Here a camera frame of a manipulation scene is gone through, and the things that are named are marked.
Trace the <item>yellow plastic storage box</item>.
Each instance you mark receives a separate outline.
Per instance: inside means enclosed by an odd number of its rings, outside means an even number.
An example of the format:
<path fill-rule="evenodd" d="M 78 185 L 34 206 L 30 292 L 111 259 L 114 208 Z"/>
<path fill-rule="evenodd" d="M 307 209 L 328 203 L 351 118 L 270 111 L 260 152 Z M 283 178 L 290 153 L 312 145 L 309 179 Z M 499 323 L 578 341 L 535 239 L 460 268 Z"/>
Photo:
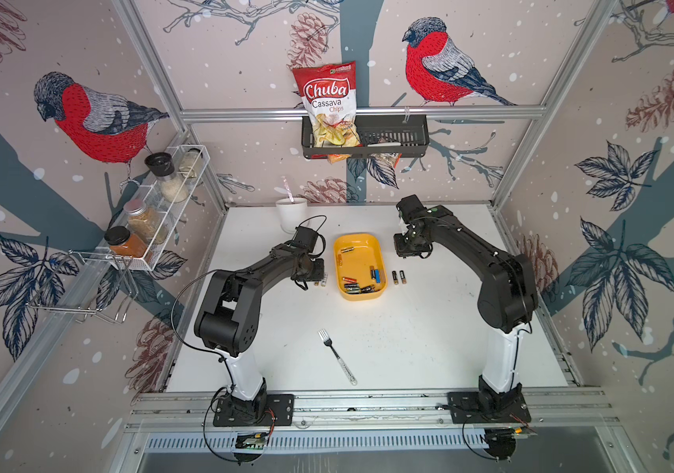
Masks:
<path fill-rule="evenodd" d="M 354 251 L 340 253 L 341 248 L 353 246 Z M 371 234 L 338 236 L 333 244 L 335 272 L 340 295 L 349 302 L 363 302 L 380 297 L 388 285 L 378 239 Z M 381 283 L 374 280 L 374 270 L 381 273 Z M 346 285 L 343 277 L 358 280 L 358 285 Z"/>

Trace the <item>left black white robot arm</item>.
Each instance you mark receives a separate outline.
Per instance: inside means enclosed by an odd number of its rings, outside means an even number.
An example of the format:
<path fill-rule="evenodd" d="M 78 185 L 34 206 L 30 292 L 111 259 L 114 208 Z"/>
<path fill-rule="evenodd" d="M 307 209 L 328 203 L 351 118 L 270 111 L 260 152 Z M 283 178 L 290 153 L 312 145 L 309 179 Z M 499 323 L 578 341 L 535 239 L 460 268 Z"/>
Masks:
<path fill-rule="evenodd" d="M 255 357 L 247 352 L 260 325 L 263 296 L 289 280 L 306 291 L 324 277 L 324 261 L 315 246 L 325 238 L 293 238 L 274 246 L 256 263 L 238 270 L 217 270 L 210 280 L 194 323 L 205 348 L 220 354 L 230 376 L 228 400 L 233 417 L 260 421 L 266 413 L 267 385 Z"/>

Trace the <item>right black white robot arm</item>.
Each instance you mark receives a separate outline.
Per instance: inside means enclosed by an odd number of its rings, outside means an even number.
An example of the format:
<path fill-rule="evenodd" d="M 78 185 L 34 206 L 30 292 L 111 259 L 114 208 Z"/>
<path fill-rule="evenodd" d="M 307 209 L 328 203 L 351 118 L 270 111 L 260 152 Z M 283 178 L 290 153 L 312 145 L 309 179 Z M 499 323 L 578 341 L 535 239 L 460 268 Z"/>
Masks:
<path fill-rule="evenodd" d="M 523 336 L 531 334 L 538 291 L 530 259 L 496 248 L 446 207 L 425 207 L 417 195 L 396 205 L 407 227 L 393 237 L 398 256 L 427 258 L 436 244 L 466 263 L 481 282 L 477 307 L 491 328 L 487 360 L 476 391 L 453 391 L 441 409 L 456 425 L 529 422 L 519 377 Z"/>

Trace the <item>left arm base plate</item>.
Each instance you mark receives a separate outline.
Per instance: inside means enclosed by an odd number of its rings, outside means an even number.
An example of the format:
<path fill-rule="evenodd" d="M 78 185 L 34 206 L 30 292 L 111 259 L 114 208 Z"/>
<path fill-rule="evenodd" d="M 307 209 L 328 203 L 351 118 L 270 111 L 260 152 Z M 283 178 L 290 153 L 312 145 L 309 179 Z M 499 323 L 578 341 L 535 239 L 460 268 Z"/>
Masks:
<path fill-rule="evenodd" d="M 275 427 L 293 423 L 293 394 L 267 394 L 245 401 L 230 395 L 212 403 L 215 427 Z"/>

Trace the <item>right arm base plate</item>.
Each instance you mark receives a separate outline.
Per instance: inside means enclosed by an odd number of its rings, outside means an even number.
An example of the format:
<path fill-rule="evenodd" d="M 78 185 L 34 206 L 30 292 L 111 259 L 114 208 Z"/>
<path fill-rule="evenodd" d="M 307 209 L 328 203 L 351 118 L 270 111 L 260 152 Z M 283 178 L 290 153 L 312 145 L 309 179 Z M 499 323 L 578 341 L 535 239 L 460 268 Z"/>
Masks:
<path fill-rule="evenodd" d="M 532 421 L 526 400 L 519 389 L 504 394 L 482 391 L 453 391 L 447 394 L 453 423 L 528 424 Z"/>

